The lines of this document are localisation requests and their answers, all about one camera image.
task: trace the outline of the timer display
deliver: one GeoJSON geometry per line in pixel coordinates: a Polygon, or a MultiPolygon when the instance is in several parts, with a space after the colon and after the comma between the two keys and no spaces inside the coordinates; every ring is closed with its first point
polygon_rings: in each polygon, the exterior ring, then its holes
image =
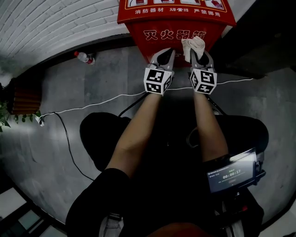
{"type": "Polygon", "coordinates": [[[241,184],[254,176],[256,154],[251,153],[228,166],[208,172],[211,193],[241,184]]]}

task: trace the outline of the wooden planter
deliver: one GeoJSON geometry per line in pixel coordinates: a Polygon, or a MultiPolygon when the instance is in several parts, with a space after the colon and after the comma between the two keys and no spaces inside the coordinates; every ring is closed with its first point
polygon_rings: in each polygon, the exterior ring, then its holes
{"type": "Polygon", "coordinates": [[[39,110],[42,97],[39,83],[34,85],[12,78],[7,87],[7,95],[10,114],[32,114],[39,110]]]}

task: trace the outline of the white rag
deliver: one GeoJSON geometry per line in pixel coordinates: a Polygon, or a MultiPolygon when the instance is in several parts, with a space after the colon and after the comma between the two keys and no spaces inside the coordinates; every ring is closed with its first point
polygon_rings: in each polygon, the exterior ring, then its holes
{"type": "Polygon", "coordinates": [[[201,59],[204,54],[205,43],[200,37],[195,36],[193,39],[182,39],[181,42],[186,62],[190,62],[190,49],[196,52],[198,60],[201,59]]]}

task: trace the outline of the black sleeve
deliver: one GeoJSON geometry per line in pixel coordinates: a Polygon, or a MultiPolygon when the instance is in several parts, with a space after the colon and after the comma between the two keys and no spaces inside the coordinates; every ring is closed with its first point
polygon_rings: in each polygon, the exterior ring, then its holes
{"type": "Polygon", "coordinates": [[[109,213],[124,215],[130,179],[121,170],[104,170],[72,204],[66,219],[68,237],[98,237],[109,213]]]}

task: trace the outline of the box lid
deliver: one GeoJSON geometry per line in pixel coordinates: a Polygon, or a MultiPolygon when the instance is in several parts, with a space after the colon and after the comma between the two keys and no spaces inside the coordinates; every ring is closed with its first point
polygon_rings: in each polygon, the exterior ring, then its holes
{"type": "Polygon", "coordinates": [[[210,21],[235,26],[227,0],[121,0],[117,22],[158,19],[210,21]]]}

